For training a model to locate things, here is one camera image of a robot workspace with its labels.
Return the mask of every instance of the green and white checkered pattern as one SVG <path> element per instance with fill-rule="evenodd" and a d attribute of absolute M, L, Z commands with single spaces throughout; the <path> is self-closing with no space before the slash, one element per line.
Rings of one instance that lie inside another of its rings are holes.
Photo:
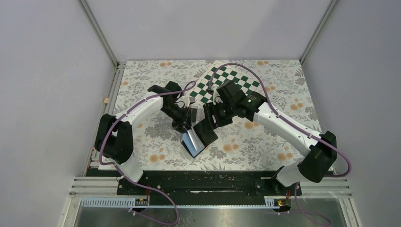
<path fill-rule="evenodd" d="M 213 95 L 209 94 L 206 89 L 208 88 L 208 82 L 211 78 L 211 75 L 214 71 L 216 71 L 216 69 L 217 68 L 214 66 L 209 72 L 205 73 L 204 76 L 198 80 L 198 84 L 192 90 L 190 96 L 203 103 L 213 102 Z M 259 82 L 233 71 L 230 68 L 223 67 L 216 72 L 216 75 L 213 78 L 214 90 L 216 90 L 216 88 L 223 84 L 226 80 L 234 81 L 247 95 L 252 91 L 256 91 L 256 88 L 259 86 Z"/>

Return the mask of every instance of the light blue object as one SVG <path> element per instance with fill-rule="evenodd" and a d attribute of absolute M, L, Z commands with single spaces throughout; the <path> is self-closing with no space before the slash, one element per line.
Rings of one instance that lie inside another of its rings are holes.
<path fill-rule="evenodd" d="M 197 154 L 199 154 L 199 152 L 201 152 L 202 150 L 196 150 L 191 138 L 189 137 L 188 133 L 184 133 L 183 134 L 183 141 L 185 143 L 185 145 L 187 146 L 187 149 L 189 151 L 189 153 L 192 155 L 192 157 L 195 157 Z"/>

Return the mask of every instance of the white wall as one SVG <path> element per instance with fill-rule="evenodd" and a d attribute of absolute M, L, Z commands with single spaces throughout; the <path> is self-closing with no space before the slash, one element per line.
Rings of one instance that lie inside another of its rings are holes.
<path fill-rule="evenodd" d="M 56 226 L 112 71 L 77 1 L 0 4 L 0 226 Z"/>
<path fill-rule="evenodd" d="M 88 0 L 116 57 L 299 59 L 330 0 Z"/>
<path fill-rule="evenodd" d="M 340 0 L 304 64 L 323 128 L 352 161 L 367 227 L 400 225 L 400 10 L 399 0 Z"/>

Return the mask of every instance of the tabletop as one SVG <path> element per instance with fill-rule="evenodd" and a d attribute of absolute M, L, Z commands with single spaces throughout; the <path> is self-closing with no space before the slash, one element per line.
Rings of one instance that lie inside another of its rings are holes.
<path fill-rule="evenodd" d="M 114 114 L 124 111 L 144 97 L 152 85 L 164 87 L 168 81 L 184 87 L 198 80 L 215 61 L 127 61 L 115 103 Z M 272 103 L 284 113 L 320 131 L 320 125 L 299 60 L 221 61 L 235 62 L 252 69 L 262 79 Z M 253 75 L 233 66 L 238 72 Z M 133 126 L 134 157 L 145 170 L 277 170 L 302 156 L 272 130 L 247 119 L 215 130 L 218 140 L 196 158 L 181 145 L 182 135 L 171 127 L 171 119 L 161 111 Z"/>

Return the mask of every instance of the gray floor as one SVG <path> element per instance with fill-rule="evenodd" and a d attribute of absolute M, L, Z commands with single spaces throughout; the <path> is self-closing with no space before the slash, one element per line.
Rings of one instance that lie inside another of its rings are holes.
<path fill-rule="evenodd" d="M 346 226 L 340 204 L 336 199 L 300 199 L 304 210 L 318 211 L 327 216 L 333 227 Z M 298 210 L 293 202 L 291 210 Z M 180 209 L 178 227 L 313 227 L 303 214 L 273 215 L 262 209 Z M 162 221 L 175 219 L 173 209 L 147 209 L 143 214 Z M 325 223 L 320 217 L 317 221 Z M 120 208 L 81 208 L 76 227 L 162 227 L 164 225 L 133 216 L 127 209 Z"/>

